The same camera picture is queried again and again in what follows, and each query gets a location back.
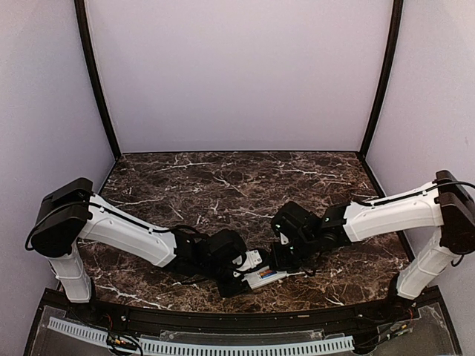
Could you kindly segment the white remote control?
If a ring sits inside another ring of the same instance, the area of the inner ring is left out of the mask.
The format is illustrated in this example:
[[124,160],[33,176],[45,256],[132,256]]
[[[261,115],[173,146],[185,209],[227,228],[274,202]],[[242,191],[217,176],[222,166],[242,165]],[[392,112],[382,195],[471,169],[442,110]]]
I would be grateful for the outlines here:
[[[273,271],[275,272],[275,275],[272,277],[261,279],[260,273],[267,272],[267,271]],[[282,280],[286,277],[287,277],[287,273],[285,271],[274,271],[271,269],[263,269],[261,271],[256,271],[256,272],[252,272],[251,274],[247,274],[244,277],[244,280],[249,284],[249,287],[252,290],[254,290],[254,289],[258,289],[260,287],[266,286],[270,283],[276,282],[278,280]]]

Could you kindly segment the blue battery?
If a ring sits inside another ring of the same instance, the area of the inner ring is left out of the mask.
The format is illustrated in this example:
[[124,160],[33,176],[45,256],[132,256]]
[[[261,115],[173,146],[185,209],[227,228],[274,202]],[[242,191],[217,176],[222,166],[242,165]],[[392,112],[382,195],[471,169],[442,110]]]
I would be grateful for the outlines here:
[[260,274],[260,276],[261,276],[261,279],[265,279],[265,278],[268,278],[268,277],[272,277],[272,276],[274,276],[274,275],[275,275],[275,273],[270,273],[270,274]]

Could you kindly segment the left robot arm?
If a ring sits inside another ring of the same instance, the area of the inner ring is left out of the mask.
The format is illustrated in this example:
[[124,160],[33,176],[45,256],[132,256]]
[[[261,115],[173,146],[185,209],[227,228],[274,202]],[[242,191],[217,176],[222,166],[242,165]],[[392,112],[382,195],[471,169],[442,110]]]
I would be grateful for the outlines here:
[[67,298],[89,323],[99,323],[105,308],[92,297],[77,239],[110,245],[175,274],[214,280],[224,296],[246,289],[243,277],[262,261],[236,231],[209,236],[187,225],[156,227],[107,203],[92,185],[78,178],[47,195],[25,242],[26,250],[48,259]]

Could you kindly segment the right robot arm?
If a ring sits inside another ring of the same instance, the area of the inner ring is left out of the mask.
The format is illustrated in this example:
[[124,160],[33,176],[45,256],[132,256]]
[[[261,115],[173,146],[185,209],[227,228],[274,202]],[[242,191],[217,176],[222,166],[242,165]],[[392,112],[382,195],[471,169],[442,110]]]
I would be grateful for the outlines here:
[[396,278],[394,294],[379,305],[379,316],[393,322],[448,265],[474,252],[474,198],[469,182],[450,171],[412,191],[366,202],[329,207],[322,217],[288,202],[272,218],[278,241],[271,246],[270,265],[294,271],[315,254],[331,251],[395,231],[432,227],[433,236]]

